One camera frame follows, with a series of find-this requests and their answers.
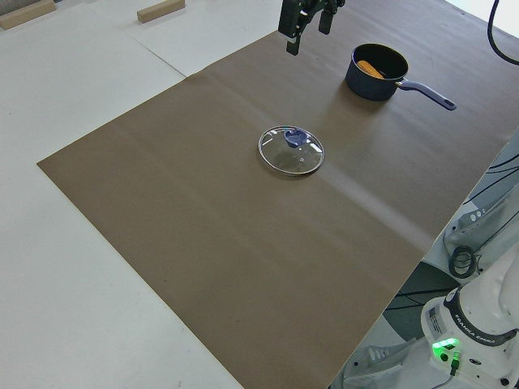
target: brown table covering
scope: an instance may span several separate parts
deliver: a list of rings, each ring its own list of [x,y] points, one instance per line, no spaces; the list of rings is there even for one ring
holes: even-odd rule
[[[297,57],[266,36],[39,163],[246,389],[325,388],[519,123],[519,70],[446,2],[352,0],[317,24]],[[458,110],[354,95],[367,42]],[[260,159],[281,124],[320,138],[315,174]]]

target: cable connector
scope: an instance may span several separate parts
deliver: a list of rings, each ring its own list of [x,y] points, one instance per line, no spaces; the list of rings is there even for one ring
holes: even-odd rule
[[[453,361],[451,362],[451,375],[454,377],[457,370],[460,368],[460,352],[455,351]]]

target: saucepan handle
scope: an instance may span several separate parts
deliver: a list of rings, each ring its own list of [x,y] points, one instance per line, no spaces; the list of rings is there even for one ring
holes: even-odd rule
[[[423,83],[415,83],[414,81],[403,79],[402,81],[397,81],[396,84],[404,91],[419,91],[449,111],[453,111],[457,108],[456,104],[450,101],[447,97],[440,95],[437,91],[429,88]]]

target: green light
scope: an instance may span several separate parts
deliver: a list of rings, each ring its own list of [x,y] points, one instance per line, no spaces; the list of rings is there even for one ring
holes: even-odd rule
[[[457,344],[458,342],[459,342],[458,339],[448,338],[446,340],[441,340],[440,342],[433,343],[432,348],[442,348],[442,347],[446,347],[446,346],[451,346],[451,345]]]

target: pot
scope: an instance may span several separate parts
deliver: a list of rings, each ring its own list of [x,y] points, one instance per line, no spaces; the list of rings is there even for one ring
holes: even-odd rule
[[[372,71],[366,72],[365,66],[363,71],[359,62],[367,62]],[[418,91],[449,111],[456,109],[456,104],[427,85],[405,79],[408,69],[404,56],[396,50],[377,44],[360,45],[351,54],[346,82],[353,92],[368,100],[387,100],[400,88]]]

